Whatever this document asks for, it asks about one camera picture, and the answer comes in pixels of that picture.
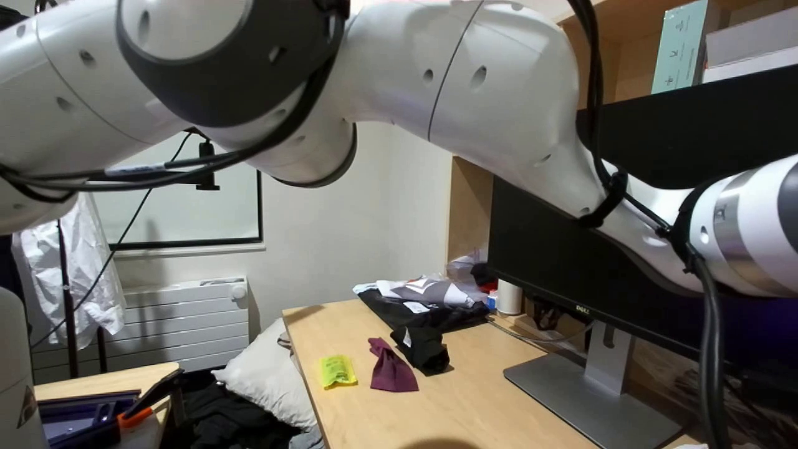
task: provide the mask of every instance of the white wall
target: white wall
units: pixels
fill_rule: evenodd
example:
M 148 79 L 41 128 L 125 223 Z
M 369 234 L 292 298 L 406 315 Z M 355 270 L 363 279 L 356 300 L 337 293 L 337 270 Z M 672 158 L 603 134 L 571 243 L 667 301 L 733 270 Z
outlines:
M 450 154 L 389 125 L 360 125 L 355 168 L 323 190 L 265 183 L 263 251 L 125 258 L 123 284 L 248 275 L 259 324 L 285 308 L 352 298 L 379 278 L 440 275 L 448 258 Z

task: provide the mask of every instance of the computer monitor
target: computer monitor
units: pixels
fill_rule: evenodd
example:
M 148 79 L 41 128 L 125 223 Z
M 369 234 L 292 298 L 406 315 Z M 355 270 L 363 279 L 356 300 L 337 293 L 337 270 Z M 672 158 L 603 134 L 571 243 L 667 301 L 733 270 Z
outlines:
M 637 172 L 657 178 L 657 185 L 682 188 L 792 154 L 798 149 L 798 117 L 792 112 L 798 104 L 795 79 L 798 71 L 789 67 L 610 104 L 602 123 L 603 154 L 621 162 L 621 168 L 628 162 Z M 757 133 L 752 133 L 752 109 L 757 104 L 769 104 L 772 109 L 764 115 L 772 119 L 757 119 Z M 490 270 L 524 286 L 529 298 L 590 315 L 684 356 L 698 356 L 701 298 L 682 298 L 667 289 L 617 243 L 580 228 L 571 218 L 502 179 L 495 183 Z M 723 293 L 721 305 L 726 316 L 726 374 L 738 376 L 744 390 L 758 391 L 758 400 L 767 401 L 772 396 L 777 400 L 774 405 L 798 411 L 798 300 Z M 674 422 L 657 416 L 646 406 L 640 409 L 640 401 L 626 411 L 625 406 L 621 411 L 602 409 L 603 405 L 617 405 L 620 396 L 603 396 L 598 386 L 596 400 L 596 390 L 586 386 L 591 382 L 585 382 L 590 374 L 571 362 L 532 362 L 512 367 L 506 376 L 565 419 L 577 414 L 571 424 L 596 441 L 621 437 L 626 446 L 650 446 L 651 440 L 646 437 L 658 434 L 667 440 L 677 431 Z

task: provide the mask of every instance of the monitor stand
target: monitor stand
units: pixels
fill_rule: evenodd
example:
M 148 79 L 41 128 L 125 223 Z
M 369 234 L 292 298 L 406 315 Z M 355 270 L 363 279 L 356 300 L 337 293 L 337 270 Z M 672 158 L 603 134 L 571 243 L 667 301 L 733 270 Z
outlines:
M 546 354 L 504 376 L 598 446 L 664 446 L 682 424 L 625 394 L 628 351 L 632 335 L 593 321 L 586 367 Z

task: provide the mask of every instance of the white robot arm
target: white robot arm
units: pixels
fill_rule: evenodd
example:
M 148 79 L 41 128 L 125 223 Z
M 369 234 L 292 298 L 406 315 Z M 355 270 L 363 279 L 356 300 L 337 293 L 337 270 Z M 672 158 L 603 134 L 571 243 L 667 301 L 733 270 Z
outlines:
M 345 0 L 71 0 L 0 33 L 0 231 L 67 207 L 47 174 L 113 168 L 184 128 L 317 188 L 348 172 L 355 123 L 394 123 L 575 219 L 603 203 L 555 23 L 495 0 L 383 0 L 345 18 Z M 795 178 L 789 158 L 701 192 L 689 239 L 718 283 L 798 293 L 795 218 L 779 207 L 795 203 Z M 691 194 L 637 178 L 628 192 L 672 225 Z M 701 293 L 635 205 L 598 231 L 669 286 Z

